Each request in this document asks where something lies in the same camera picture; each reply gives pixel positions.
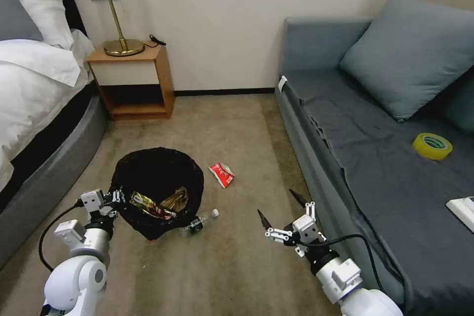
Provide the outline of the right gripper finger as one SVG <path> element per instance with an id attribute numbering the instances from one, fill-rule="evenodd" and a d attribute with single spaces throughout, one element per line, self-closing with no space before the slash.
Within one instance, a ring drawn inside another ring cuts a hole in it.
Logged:
<path id="1" fill-rule="evenodd" d="M 306 201 L 302 194 L 294 191 L 293 189 L 289 189 L 291 195 L 295 198 L 298 204 L 304 208 L 305 215 L 307 215 L 313 223 L 316 223 L 316 211 L 315 211 L 315 202 L 314 201 Z"/>
<path id="2" fill-rule="evenodd" d="M 258 209 L 257 212 L 259 214 L 262 226 L 265 229 L 266 238 L 282 244 L 293 244 L 292 231 L 273 228 L 260 209 Z"/>

